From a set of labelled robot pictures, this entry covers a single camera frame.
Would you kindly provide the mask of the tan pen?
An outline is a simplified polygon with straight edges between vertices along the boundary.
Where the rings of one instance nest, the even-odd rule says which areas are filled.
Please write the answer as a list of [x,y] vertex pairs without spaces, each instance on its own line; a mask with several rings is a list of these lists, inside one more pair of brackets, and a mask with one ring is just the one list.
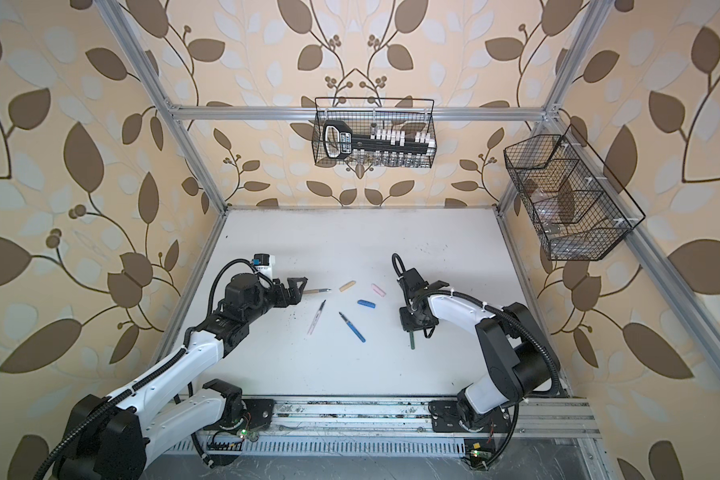
[[329,293],[332,289],[330,288],[316,288],[316,289],[306,289],[303,291],[303,295],[314,295],[314,294],[323,294],[323,293]]

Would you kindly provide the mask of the pink pen cap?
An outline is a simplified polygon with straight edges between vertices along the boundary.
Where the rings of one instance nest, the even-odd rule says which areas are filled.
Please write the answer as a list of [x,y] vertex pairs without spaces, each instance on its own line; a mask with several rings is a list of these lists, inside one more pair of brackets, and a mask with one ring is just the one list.
[[378,285],[372,283],[372,284],[371,284],[371,288],[372,288],[373,291],[374,291],[377,295],[379,295],[380,297],[385,297],[385,296],[386,296],[386,292],[385,292],[381,287],[379,287]]

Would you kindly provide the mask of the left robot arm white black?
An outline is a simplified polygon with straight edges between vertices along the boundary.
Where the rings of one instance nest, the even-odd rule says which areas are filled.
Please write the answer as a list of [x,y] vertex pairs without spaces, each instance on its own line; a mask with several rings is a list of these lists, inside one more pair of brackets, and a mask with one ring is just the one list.
[[271,279],[252,269],[232,276],[220,300],[186,330],[183,343],[137,379],[104,397],[88,395],[72,409],[64,436],[35,478],[137,479],[179,441],[216,423],[243,417],[239,387],[214,379],[179,403],[174,398],[219,363],[273,308],[300,303],[308,280]]

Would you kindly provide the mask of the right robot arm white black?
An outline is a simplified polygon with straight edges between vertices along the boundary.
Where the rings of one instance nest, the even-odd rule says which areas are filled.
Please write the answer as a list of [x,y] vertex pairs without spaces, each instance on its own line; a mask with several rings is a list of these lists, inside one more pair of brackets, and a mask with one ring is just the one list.
[[487,373],[456,395],[447,418],[466,431],[479,432],[508,407],[532,395],[554,398],[563,392],[560,361],[530,310],[515,302],[498,308],[443,281],[429,283],[412,268],[395,267],[405,305],[404,331],[433,336],[441,322],[456,325],[477,339]]

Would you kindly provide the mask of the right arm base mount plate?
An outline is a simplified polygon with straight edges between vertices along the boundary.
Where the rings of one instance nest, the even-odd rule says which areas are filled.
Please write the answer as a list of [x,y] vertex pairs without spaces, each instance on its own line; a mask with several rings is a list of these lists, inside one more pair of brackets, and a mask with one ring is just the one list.
[[508,433],[517,407],[496,407],[485,414],[474,413],[465,401],[433,400],[428,404],[431,427],[435,433]]

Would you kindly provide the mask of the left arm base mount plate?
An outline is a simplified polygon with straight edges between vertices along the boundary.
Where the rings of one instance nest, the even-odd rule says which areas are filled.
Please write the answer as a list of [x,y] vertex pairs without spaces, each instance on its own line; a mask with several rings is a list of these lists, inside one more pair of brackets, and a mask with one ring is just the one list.
[[275,401],[271,398],[244,398],[232,407],[225,406],[219,420],[203,427],[203,430],[266,430],[274,418]]

